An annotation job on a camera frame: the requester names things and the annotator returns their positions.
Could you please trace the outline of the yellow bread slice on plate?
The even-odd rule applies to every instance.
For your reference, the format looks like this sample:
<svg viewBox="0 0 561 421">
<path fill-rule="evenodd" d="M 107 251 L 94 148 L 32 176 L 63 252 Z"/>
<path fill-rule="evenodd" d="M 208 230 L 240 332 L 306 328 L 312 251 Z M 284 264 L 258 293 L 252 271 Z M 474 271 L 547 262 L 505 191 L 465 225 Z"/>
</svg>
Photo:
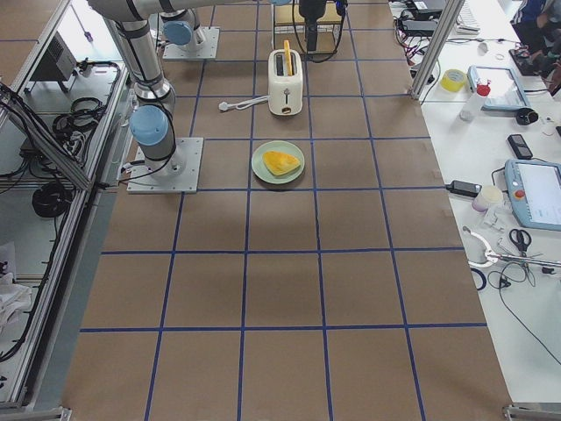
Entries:
<svg viewBox="0 0 561 421">
<path fill-rule="evenodd" d="M 301 166 L 301 162 L 289 153 L 270 150 L 262 155 L 262 160 L 268 171 L 275 176 L 286 175 Z"/>
</svg>

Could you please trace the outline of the blue teach pendant near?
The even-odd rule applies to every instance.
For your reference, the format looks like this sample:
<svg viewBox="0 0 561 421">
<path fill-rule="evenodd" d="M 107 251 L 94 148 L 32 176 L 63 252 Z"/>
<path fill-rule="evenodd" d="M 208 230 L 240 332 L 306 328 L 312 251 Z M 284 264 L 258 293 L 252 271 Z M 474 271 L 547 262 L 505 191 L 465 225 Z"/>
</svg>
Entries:
<svg viewBox="0 0 561 421">
<path fill-rule="evenodd" d="M 540 160 L 505 162 L 502 168 L 512 213 L 520 226 L 560 231 L 560 165 Z"/>
</svg>

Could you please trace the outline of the cream white toaster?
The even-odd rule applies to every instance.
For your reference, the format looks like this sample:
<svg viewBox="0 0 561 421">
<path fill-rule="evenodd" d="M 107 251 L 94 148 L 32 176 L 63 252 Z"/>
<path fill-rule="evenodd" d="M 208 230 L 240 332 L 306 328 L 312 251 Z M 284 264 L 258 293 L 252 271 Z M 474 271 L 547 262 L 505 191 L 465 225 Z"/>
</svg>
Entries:
<svg viewBox="0 0 561 421">
<path fill-rule="evenodd" d="M 291 49 L 293 75 L 286 76 L 283 49 L 268 57 L 268 108 L 277 116 L 290 116 L 302 110 L 303 72 L 300 55 Z"/>
</svg>

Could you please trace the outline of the grey control box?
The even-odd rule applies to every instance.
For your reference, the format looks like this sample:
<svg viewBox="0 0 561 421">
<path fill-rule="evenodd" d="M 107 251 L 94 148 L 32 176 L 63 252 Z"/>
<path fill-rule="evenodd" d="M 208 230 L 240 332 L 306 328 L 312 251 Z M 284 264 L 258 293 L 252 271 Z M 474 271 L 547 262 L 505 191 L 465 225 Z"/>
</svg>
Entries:
<svg viewBox="0 0 561 421">
<path fill-rule="evenodd" d="M 75 73 L 77 61 L 59 32 L 56 32 L 34 70 L 31 82 L 57 82 L 68 93 L 65 84 Z"/>
</svg>

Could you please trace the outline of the light green plate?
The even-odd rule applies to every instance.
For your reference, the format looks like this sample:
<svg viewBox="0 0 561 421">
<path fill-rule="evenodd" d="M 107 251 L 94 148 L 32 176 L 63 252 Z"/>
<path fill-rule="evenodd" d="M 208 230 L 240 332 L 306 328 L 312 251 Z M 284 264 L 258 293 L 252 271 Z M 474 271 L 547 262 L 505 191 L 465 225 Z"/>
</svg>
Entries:
<svg viewBox="0 0 561 421">
<path fill-rule="evenodd" d="M 264 156 L 268 152 L 286 153 L 295 157 L 299 165 L 283 175 L 275 175 L 266 165 Z M 305 159 L 302 150 L 287 141 L 273 140 L 258 146 L 252 154 L 252 171 L 263 182 L 271 184 L 286 184 L 297 179 L 305 167 Z"/>
</svg>

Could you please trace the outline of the aluminium frame post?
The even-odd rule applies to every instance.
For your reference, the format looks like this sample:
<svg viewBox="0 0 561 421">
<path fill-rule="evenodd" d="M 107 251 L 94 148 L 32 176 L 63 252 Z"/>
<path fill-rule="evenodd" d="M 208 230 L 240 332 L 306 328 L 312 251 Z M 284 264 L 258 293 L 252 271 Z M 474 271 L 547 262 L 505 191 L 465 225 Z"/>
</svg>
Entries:
<svg viewBox="0 0 561 421">
<path fill-rule="evenodd" d="M 439 54 L 441 53 L 446 40 L 455 25 L 456 19 L 464 4 L 464 0 L 450 0 L 446 3 L 441 18 L 437 24 L 437 28 L 433 33 L 431 41 L 428 45 L 426 54 L 417 70 L 413 84 L 409 90 L 412 98 L 418 99 L 432 74 L 432 70 L 436 65 Z"/>
</svg>

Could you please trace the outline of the white jar with lid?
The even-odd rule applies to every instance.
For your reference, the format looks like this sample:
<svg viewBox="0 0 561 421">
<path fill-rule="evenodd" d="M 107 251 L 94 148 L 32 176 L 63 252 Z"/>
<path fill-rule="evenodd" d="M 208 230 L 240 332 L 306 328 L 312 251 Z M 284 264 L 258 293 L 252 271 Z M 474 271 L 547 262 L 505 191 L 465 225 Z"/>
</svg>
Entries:
<svg viewBox="0 0 561 421">
<path fill-rule="evenodd" d="M 472 201 L 472 208 L 477 212 L 488 211 L 491 207 L 503 203 L 503 192 L 494 185 L 482 186 Z"/>
</svg>

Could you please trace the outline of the white bottle red cap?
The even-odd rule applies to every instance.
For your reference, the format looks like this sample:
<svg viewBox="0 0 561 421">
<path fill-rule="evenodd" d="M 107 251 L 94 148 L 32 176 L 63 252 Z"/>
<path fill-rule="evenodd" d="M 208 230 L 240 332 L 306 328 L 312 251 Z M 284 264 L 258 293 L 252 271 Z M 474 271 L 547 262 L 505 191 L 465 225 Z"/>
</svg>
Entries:
<svg viewBox="0 0 561 421">
<path fill-rule="evenodd" d="M 488 95 L 490 94 L 491 88 L 490 85 L 479 83 L 477 88 L 474 90 L 472 96 L 468 99 L 468 101 L 463 106 L 462 110 L 459 113 L 459 117 L 461 120 L 465 122 L 472 122 L 479 112 L 481 111 L 483 105 L 486 102 Z"/>
</svg>

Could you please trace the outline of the yellow toast slice in toaster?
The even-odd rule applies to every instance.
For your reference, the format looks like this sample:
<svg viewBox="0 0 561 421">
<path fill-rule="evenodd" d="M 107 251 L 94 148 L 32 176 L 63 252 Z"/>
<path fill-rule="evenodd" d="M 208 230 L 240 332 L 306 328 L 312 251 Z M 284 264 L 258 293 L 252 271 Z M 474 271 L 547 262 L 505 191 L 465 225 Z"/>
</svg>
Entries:
<svg viewBox="0 0 561 421">
<path fill-rule="evenodd" d="M 293 75 L 292 56 L 291 56 L 290 43 L 288 39 L 283 40 L 283 53 L 285 59 L 286 76 L 292 76 Z"/>
</svg>

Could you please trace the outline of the black handled scissors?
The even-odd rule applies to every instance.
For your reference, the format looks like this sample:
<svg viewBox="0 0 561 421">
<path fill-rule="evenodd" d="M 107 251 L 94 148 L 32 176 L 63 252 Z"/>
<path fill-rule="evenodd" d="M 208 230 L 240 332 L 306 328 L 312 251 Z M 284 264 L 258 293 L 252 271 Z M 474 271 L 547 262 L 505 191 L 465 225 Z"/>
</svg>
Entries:
<svg viewBox="0 0 561 421">
<path fill-rule="evenodd" d="M 524 229 L 514 228 L 509 231 L 508 236 L 512 244 L 520 252 L 521 256 L 526 257 L 529 246 L 532 243 L 531 235 Z"/>
</svg>

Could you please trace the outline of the blue teach pendant far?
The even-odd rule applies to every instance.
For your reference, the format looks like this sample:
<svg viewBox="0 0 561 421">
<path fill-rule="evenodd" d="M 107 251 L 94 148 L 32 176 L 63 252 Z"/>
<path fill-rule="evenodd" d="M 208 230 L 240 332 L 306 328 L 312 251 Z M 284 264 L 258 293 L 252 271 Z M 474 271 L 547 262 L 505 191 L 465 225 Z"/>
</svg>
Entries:
<svg viewBox="0 0 561 421">
<path fill-rule="evenodd" d="M 490 83 L 490 94 L 482 106 L 483 111 L 517 111 L 530 107 L 524 88 L 510 67 L 471 65 L 467 78 L 472 89 L 476 89 L 479 82 Z"/>
</svg>

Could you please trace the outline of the blue teach pendant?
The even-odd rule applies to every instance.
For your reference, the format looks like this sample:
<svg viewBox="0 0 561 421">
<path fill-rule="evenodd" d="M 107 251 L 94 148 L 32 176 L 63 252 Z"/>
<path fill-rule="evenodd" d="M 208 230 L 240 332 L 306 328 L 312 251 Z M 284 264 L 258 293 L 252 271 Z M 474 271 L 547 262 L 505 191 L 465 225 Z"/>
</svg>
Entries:
<svg viewBox="0 0 561 421">
<path fill-rule="evenodd" d="M 512 213 L 520 226 L 560 231 L 560 165 L 540 160 L 505 162 L 502 168 Z"/>
<path fill-rule="evenodd" d="M 476 89 L 479 82 L 490 83 L 490 94 L 482 106 L 483 111 L 517 111 L 530 107 L 524 88 L 510 67 L 471 65 L 467 78 L 472 89 Z"/>
</svg>

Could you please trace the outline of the black power adapter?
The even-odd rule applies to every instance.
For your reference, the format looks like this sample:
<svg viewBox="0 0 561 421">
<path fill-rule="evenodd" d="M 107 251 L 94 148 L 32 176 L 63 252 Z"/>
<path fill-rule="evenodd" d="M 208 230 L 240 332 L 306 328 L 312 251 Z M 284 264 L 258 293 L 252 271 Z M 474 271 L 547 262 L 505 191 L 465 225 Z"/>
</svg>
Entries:
<svg viewBox="0 0 561 421">
<path fill-rule="evenodd" d="M 445 185 L 445 188 L 452 194 L 467 197 L 476 197 L 481 191 L 481 185 L 477 183 L 453 180 Z"/>
</svg>

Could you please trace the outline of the yellow tape roll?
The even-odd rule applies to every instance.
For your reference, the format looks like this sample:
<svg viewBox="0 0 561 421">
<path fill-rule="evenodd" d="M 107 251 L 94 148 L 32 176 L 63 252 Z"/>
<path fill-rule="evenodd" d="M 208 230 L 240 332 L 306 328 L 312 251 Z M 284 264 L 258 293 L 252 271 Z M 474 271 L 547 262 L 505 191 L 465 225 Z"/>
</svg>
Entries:
<svg viewBox="0 0 561 421">
<path fill-rule="evenodd" d="M 449 92 L 459 92 L 465 86 L 466 82 L 466 73 L 459 69 L 451 68 L 444 72 L 440 85 Z"/>
</svg>

